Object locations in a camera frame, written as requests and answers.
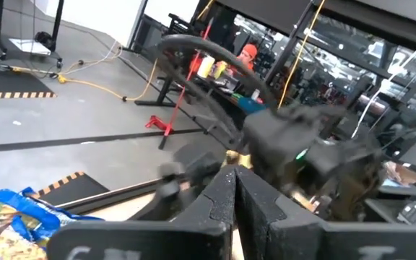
green light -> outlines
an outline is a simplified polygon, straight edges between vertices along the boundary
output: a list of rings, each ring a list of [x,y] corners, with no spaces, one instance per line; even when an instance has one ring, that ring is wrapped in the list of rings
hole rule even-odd
[[[296,155],[296,160],[301,159],[306,153],[307,153],[307,149],[303,150],[302,152],[300,152],[298,155]]]

wall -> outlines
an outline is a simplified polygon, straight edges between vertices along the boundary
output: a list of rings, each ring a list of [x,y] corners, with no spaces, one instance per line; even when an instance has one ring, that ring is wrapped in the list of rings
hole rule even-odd
[[[36,4],[36,7],[43,13],[48,11],[49,0],[31,0],[31,2]]]
[[[59,0],[48,1],[45,13],[56,16]],[[127,46],[137,26],[142,0],[66,0],[62,20],[102,33]]]
[[[182,20],[190,22],[199,0],[148,0],[144,13],[162,25],[169,27],[175,14]]]

blue object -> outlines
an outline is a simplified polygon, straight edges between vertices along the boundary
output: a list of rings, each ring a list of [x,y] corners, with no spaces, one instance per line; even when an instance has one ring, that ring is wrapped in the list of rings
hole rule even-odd
[[[265,104],[260,104],[249,97],[240,97],[238,99],[238,106],[242,108],[242,110],[244,110],[248,115],[266,108]]]
[[[100,220],[96,217],[70,214],[42,201],[27,198],[27,194],[34,194],[34,191],[31,188],[26,188],[20,193],[8,189],[0,190],[0,203],[10,206],[18,212],[12,218],[12,228],[28,241],[47,242],[59,228],[75,220]],[[22,221],[21,216],[23,215],[34,218],[40,224],[34,229],[29,229]]]

white cable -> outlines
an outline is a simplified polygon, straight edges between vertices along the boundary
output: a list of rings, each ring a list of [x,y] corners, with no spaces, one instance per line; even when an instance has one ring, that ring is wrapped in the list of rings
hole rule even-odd
[[[109,58],[110,58],[109,56],[110,56],[111,54],[113,54],[113,55],[115,56],[115,53],[113,52],[113,49],[115,48],[115,45],[116,45],[117,43],[118,43],[118,42],[115,40],[115,42],[113,43],[113,45],[112,45],[112,47],[110,48],[110,50],[108,50],[107,54],[106,54],[106,55],[105,55],[105,57],[103,57],[102,59],[100,59],[100,60],[98,60],[98,61],[96,61],[96,62],[94,62],[94,63],[92,63],[92,64],[89,64],[89,65],[87,65],[87,66],[84,66],[84,67],[82,67],[82,68],[74,69],[74,70],[68,71],[68,72],[63,73],[63,74],[64,74],[64,75],[68,75],[68,74],[71,74],[71,73],[74,73],[74,72],[79,72],[79,71],[81,71],[81,70],[83,70],[83,69],[88,69],[88,68],[90,68],[90,67],[92,67],[92,66],[94,66],[94,65],[97,65],[97,64],[99,64],[99,63],[101,63],[101,62],[103,62],[103,61],[105,61],[105,60],[109,59]],[[122,48],[120,48],[119,53],[118,53],[118,55],[116,55],[116,56],[120,56],[122,52],[123,52],[123,49],[122,49]]]
[[[402,65],[399,67],[399,69],[397,69],[396,73],[392,74],[389,79],[388,79],[388,83],[391,83],[391,81],[393,80],[393,78],[398,75],[398,73],[400,73],[400,71],[411,61],[413,60],[413,58],[416,57],[416,50],[409,56],[409,58],[404,61],[404,63],[402,63]],[[362,115],[360,115],[359,121],[357,123],[357,126],[355,127],[354,132],[352,133],[351,139],[355,137],[355,135],[358,133],[359,127],[365,117],[365,115],[367,114],[368,109],[370,108],[370,106],[372,105],[373,101],[375,101],[376,97],[378,97],[378,95],[381,93],[381,87],[379,90],[377,90],[377,92],[375,93],[375,95],[373,95],[373,97],[368,101],[367,106],[365,107],[364,111],[362,112]]]

gray floor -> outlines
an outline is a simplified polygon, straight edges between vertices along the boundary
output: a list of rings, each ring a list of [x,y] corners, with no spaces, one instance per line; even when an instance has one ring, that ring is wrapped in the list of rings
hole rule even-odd
[[[33,13],[33,6],[28,0],[7,1],[6,7],[22,10],[25,14]],[[50,32],[52,19],[40,12],[36,16],[35,31]],[[20,38],[20,35],[31,38],[32,24],[33,19],[29,15],[5,11],[3,33],[15,38]],[[113,39],[107,35],[66,23],[59,32],[57,51],[68,66],[79,59],[101,59],[112,43]],[[148,73],[152,67],[134,54],[125,53],[123,57],[144,73]],[[26,66],[20,61],[7,63]],[[44,64],[34,63],[39,69],[47,69],[53,64],[54,61],[49,60]],[[71,74],[70,77],[107,86],[128,97],[138,96],[146,84],[118,59]],[[144,127],[149,117],[155,114],[168,120],[173,112],[171,108],[138,107],[133,103],[123,103],[106,92],[81,84],[42,80],[58,95],[57,98],[0,100],[0,144],[157,131]],[[151,87],[144,99],[155,99],[157,94]],[[187,104],[183,108],[194,113],[194,109]],[[179,113],[173,128],[196,129],[198,126],[188,116]],[[165,150],[159,151],[157,145],[160,138],[0,152],[0,189],[19,190],[26,186],[41,189],[79,170],[107,188],[117,189],[155,179],[158,165],[171,161],[174,151],[194,140],[213,151],[224,150],[213,137],[197,133],[171,136]]]

